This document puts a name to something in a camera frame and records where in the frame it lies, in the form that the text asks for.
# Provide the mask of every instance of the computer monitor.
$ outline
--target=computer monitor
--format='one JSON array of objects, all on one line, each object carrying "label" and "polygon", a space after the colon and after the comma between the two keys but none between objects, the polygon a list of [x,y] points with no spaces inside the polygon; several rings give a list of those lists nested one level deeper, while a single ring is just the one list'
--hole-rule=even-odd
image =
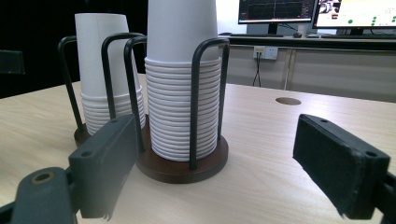
[{"label": "computer monitor", "polygon": [[269,24],[276,34],[280,23],[309,23],[316,0],[239,0],[238,24]]},{"label": "computer monitor", "polygon": [[364,29],[395,29],[395,0],[318,0],[314,29],[351,29],[362,35]]}]

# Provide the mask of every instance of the white electrical socket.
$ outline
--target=white electrical socket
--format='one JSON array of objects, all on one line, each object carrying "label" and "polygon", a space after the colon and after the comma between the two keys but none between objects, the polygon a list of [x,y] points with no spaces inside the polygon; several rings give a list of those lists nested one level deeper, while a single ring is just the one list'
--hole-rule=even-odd
[{"label": "white electrical socket", "polygon": [[257,58],[257,55],[260,53],[262,54],[260,56],[261,59],[264,59],[264,54],[265,54],[265,46],[254,46],[253,50],[253,58]]},{"label": "white electrical socket", "polygon": [[265,47],[264,59],[276,60],[277,47]]}]

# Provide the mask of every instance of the cup stack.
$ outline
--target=cup stack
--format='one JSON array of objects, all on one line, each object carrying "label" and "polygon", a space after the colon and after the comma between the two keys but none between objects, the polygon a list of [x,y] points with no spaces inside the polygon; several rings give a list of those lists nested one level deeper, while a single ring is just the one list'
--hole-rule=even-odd
[{"label": "cup stack", "polygon": [[[81,13],[75,15],[78,42],[78,65],[81,81],[81,102],[87,130],[96,133],[110,120],[101,48],[104,40],[114,34],[128,33],[124,15],[106,13]],[[132,113],[127,85],[123,50],[127,40],[116,40],[108,47],[110,75],[114,93],[116,116]],[[146,123],[142,88],[137,78],[133,58],[134,82],[139,105],[140,125]]]},{"label": "cup stack", "polygon": [[[190,159],[191,60],[203,41],[217,37],[216,0],[148,1],[145,59],[152,150],[171,161]],[[200,64],[197,159],[217,145],[219,48]]]}]

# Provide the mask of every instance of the light wood tabletop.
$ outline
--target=light wood tabletop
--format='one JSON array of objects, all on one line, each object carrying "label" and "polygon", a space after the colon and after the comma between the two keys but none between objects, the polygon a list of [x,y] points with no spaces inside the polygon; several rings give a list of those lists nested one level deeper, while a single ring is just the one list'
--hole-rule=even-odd
[{"label": "light wood tabletop", "polygon": [[[74,87],[79,99],[79,83]],[[284,105],[278,97],[302,103]],[[134,166],[108,223],[357,223],[341,218],[292,158],[302,113],[330,120],[386,152],[393,158],[389,171],[396,174],[396,104],[228,84],[225,167],[207,180],[175,185]],[[30,173],[68,167],[76,128],[65,86],[0,100],[0,206],[14,201],[19,182]],[[379,223],[381,217],[375,210],[371,220],[358,222]]]}]

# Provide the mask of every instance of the power cord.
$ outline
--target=power cord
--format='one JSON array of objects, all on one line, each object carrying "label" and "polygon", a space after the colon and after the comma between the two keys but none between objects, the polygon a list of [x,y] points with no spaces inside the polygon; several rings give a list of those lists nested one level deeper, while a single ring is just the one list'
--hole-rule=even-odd
[{"label": "power cord", "polygon": [[260,81],[260,57],[262,56],[262,53],[261,52],[257,52],[256,56],[257,56],[256,57],[257,71],[256,71],[256,76],[254,77],[252,86],[254,86],[254,84],[256,83],[256,78],[258,77],[259,87],[261,87],[262,86],[262,82]]}]

